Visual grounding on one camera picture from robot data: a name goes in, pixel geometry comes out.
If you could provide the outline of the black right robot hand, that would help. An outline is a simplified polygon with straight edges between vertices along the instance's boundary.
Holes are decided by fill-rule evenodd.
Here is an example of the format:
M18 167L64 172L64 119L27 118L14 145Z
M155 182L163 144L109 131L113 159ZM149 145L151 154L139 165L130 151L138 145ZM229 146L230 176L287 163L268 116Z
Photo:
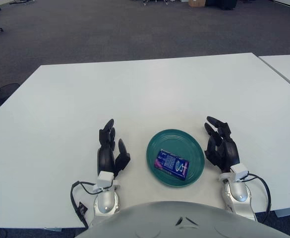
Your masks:
M231 138L230 127L227 122L214 117L207 116L207 121L204 127L210 137L207 149L204 151L205 156L222 173L229 173L231 166L240 163L236 143Z

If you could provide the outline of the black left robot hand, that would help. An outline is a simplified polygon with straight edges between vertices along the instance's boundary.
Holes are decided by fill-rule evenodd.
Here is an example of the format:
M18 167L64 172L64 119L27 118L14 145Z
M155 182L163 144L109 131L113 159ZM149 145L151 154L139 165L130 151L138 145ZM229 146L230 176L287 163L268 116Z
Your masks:
M118 141L119 155L114 158L115 135L114 119L110 119L103 129L99 130L99 142L101 147L97 153L97 171L110 172L116 178L120 171L123 171L130 162L130 154L127 152L122 139Z

